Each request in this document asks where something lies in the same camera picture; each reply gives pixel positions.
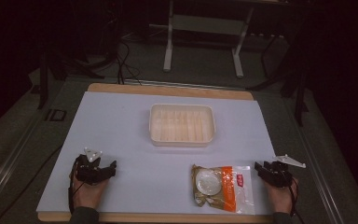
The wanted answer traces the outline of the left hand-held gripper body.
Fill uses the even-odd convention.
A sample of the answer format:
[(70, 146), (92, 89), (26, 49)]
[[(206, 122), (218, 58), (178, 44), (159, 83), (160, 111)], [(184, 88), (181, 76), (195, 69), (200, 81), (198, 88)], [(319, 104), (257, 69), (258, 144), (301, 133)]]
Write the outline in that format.
[(95, 151), (88, 147), (84, 153), (76, 158), (76, 179), (89, 185), (96, 185), (110, 177), (108, 168), (100, 168), (101, 151)]

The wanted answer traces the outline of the white table sheet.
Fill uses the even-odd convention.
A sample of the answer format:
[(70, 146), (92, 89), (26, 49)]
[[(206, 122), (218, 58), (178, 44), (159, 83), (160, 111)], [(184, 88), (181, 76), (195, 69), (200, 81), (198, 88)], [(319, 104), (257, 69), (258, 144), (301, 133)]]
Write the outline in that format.
[[(149, 134), (155, 104), (207, 105), (216, 132), (207, 147), (156, 147)], [(36, 210), (68, 209), (69, 174), (85, 148), (102, 154), (102, 166), (117, 163), (100, 209), (113, 213), (211, 214), (196, 206), (191, 168), (252, 166), (274, 150), (255, 101), (86, 92)]]

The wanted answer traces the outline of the person's right hand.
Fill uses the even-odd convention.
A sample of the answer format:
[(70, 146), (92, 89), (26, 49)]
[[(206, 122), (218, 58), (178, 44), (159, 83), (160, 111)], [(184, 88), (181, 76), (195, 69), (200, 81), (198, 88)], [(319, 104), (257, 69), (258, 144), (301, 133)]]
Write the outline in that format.
[(283, 212), (292, 215), (295, 210), (298, 195), (297, 179), (292, 179), (292, 185), (290, 187), (277, 188), (267, 182), (264, 182), (264, 185), (267, 189), (273, 212)]

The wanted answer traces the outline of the white metal stand frame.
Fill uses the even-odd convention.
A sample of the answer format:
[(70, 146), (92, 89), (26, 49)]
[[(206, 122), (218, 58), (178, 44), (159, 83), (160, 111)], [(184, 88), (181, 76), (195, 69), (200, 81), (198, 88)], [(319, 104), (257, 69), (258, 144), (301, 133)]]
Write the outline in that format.
[(241, 64), (241, 48), (248, 29), (254, 16), (255, 9), (261, 6), (286, 6), (286, 3), (279, 0), (223, 0), (227, 3), (237, 1), (245, 7), (245, 15), (242, 19), (229, 19), (227, 16), (193, 16), (177, 14), (174, 12), (174, 1), (169, 0), (168, 15), (168, 36), (163, 71), (172, 70), (172, 53), (173, 53), (173, 31), (189, 31), (196, 33), (208, 33), (219, 35), (235, 35), (238, 38), (237, 45), (231, 49), (231, 56), (237, 78), (243, 78), (244, 73)]

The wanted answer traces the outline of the person's left hand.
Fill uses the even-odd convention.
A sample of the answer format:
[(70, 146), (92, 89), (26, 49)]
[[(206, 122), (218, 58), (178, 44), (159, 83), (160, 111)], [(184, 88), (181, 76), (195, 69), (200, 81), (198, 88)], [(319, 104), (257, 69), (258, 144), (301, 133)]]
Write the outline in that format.
[(103, 197), (103, 193), (109, 183), (106, 179), (97, 185), (89, 185), (73, 177), (73, 205), (74, 208), (88, 207), (97, 209)]

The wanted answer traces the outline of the aluminium floor rail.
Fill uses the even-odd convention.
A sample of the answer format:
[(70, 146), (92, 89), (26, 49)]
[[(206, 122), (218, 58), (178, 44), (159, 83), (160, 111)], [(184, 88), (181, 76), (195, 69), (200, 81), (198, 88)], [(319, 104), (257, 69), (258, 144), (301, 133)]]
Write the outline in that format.
[(324, 149), (324, 142), (319, 138), (318, 134), (312, 135), (310, 133), (310, 129), (305, 125), (304, 120), (302, 124), (296, 121), (294, 114), (295, 103), (293, 100), (285, 100), (284, 103), (292, 123), (296, 126), (297, 135), (301, 140), (303, 151), (306, 155), (307, 167), (310, 170), (310, 175), (312, 176), (321, 202), (324, 205), (324, 211), (328, 216), (329, 223), (343, 224), (342, 215), (337, 208), (337, 200), (334, 198), (332, 189), (328, 183), (331, 176), (325, 174), (326, 171), (329, 171), (329, 168), (325, 167), (327, 156), (323, 152), (322, 156), (319, 157), (322, 149)]
[(9, 151), (6, 159), (0, 166), (0, 192), (6, 185), (7, 181), (10, 179), (12, 172), (14, 171), (16, 164), (18, 162), (19, 156), (21, 155), (23, 149), (27, 145), (29, 138), (32, 136), (34, 129), (41, 122), (41, 118), (33, 119), (23, 131), (22, 135), (19, 137), (16, 145)]

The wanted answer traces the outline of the black floor bracket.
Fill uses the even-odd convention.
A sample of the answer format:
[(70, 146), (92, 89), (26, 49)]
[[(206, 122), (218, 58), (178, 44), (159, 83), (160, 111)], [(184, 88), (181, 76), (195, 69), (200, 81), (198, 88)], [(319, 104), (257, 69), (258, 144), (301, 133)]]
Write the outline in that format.
[(45, 121), (64, 121), (67, 115), (66, 110), (50, 109), (45, 116)]

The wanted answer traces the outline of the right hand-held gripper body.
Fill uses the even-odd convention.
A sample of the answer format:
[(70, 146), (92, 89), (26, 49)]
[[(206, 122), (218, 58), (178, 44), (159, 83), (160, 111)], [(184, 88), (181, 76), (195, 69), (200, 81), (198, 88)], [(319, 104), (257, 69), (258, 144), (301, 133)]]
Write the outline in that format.
[(275, 156), (272, 162), (265, 161), (263, 166), (268, 174), (268, 181), (266, 182), (277, 188), (290, 187), (292, 185), (293, 175), (288, 171), (289, 165), (306, 168), (304, 162), (297, 161), (287, 154)]

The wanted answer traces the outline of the clear orange snack packet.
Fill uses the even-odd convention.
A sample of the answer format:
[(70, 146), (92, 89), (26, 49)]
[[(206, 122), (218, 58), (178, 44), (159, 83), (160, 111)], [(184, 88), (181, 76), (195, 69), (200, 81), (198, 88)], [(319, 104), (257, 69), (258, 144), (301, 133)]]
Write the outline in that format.
[(254, 215), (255, 203), (249, 166), (191, 169), (193, 198), (197, 206), (206, 203), (227, 212)]

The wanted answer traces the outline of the black metal stand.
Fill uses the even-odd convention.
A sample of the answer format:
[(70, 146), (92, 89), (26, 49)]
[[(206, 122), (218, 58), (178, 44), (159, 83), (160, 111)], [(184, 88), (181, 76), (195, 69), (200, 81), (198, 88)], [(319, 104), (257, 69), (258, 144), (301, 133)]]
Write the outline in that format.
[(285, 34), (283, 38), (288, 44), (287, 51), (284, 53), (278, 67), (274, 69), (268, 79), (253, 87), (248, 87), (250, 91), (260, 91), (266, 87), (283, 81), (280, 90), (282, 97), (289, 98), (296, 92), (295, 119), (297, 124), (302, 127), (302, 113), (307, 111), (304, 103), (305, 87), (307, 74), (309, 73), (308, 59), (303, 50), (298, 45), (296, 35)]
[(75, 59), (70, 58), (57, 49), (45, 49), (40, 55), (40, 72), (39, 72), (39, 109), (42, 109), (48, 101), (48, 72), (58, 80), (65, 80), (68, 76), (65, 67), (71, 67), (80, 74), (91, 78), (102, 78), (93, 72), (94, 68), (99, 68), (107, 65), (110, 61), (106, 57), (101, 62), (92, 64), (82, 64)]

